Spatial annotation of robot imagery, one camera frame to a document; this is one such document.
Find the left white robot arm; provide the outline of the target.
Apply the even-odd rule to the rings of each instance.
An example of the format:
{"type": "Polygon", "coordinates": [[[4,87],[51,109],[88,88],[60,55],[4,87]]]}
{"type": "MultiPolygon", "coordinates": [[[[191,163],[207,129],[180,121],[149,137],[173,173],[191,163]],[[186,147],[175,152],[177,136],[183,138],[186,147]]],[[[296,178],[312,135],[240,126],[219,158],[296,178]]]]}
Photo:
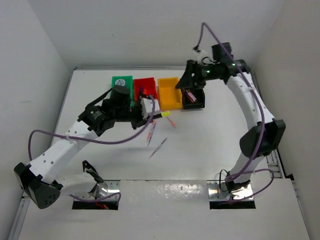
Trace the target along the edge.
{"type": "Polygon", "coordinates": [[[15,166],[13,171],[21,189],[39,209],[50,207],[61,195],[88,203],[101,203],[115,196],[109,193],[107,182],[86,160],[82,162],[82,173],[59,174],[88,143],[119,145],[129,142],[155,119],[167,115],[152,95],[142,95],[135,104],[131,102],[130,90],[115,85],[88,103],[64,135],[54,134],[58,141],[44,153],[31,158],[29,163],[20,162],[15,166]],[[130,123],[139,131],[123,140],[98,140],[117,122],[130,123]]]}

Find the pink capped tube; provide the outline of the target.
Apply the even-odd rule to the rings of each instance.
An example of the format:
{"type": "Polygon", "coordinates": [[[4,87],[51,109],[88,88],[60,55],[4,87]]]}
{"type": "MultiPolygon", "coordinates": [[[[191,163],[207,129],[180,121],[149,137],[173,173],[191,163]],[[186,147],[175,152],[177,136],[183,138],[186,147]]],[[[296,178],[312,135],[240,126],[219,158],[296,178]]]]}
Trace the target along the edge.
{"type": "Polygon", "coordinates": [[[190,90],[185,90],[184,91],[184,94],[185,94],[185,96],[187,97],[187,99],[188,99],[188,101],[190,102],[190,103],[196,103],[198,100],[197,100],[197,98],[195,97],[195,95],[190,91],[190,90]]]}

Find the purple cap black highlighter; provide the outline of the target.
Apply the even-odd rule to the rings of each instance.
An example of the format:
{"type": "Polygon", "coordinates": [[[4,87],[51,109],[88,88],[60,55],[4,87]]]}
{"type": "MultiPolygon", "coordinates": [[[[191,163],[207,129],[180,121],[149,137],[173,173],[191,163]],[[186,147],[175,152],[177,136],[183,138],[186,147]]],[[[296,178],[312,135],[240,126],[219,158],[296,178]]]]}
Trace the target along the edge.
{"type": "Polygon", "coordinates": [[[141,87],[139,88],[139,96],[140,96],[140,97],[143,95],[143,92],[144,92],[144,87],[141,86],[141,87]]]}

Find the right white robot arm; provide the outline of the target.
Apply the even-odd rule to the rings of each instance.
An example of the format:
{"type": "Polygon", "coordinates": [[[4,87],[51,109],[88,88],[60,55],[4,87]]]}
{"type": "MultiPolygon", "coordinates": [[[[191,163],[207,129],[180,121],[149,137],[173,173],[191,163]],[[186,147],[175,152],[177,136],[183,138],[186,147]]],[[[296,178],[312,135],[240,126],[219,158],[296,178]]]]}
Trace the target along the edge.
{"type": "Polygon", "coordinates": [[[230,43],[216,44],[211,48],[211,63],[204,63],[204,59],[208,58],[205,51],[197,46],[193,48],[197,59],[186,62],[185,71],[175,88],[182,93],[184,110],[205,107],[203,89],[211,80],[222,80],[237,100],[248,131],[239,140],[240,156],[224,180],[222,190],[230,193],[250,183],[251,175],[261,160],[279,146],[286,124],[268,110],[246,62],[233,59],[230,43]]]}

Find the yellow cap black highlighter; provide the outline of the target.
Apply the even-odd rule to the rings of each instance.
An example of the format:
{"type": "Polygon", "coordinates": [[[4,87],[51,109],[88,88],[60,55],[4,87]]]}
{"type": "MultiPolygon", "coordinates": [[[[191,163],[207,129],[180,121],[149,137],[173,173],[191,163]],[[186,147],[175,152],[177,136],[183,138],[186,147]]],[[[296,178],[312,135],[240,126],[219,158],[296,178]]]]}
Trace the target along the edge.
{"type": "Polygon", "coordinates": [[[166,118],[166,117],[168,117],[168,116],[170,116],[171,115],[171,112],[170,111],[163,111],[163,112],[160,112],[161,114],[162,114],[162,117],[163,118],[166,118]]]}

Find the orange pen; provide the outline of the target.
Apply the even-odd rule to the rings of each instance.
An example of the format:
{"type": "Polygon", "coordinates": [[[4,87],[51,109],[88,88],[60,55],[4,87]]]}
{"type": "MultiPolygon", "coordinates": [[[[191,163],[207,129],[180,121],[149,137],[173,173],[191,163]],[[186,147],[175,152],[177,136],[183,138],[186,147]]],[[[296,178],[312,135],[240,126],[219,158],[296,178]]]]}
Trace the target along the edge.
{"type": "Polygon", "coordinates": [[[176,126],[176,124],[174,123],[174,121],[170,118],[170,117],[166,117],[167,118],[167,120],[170,122],[170,124],[176,129],[177,128],[177,126],[176,126]]]}

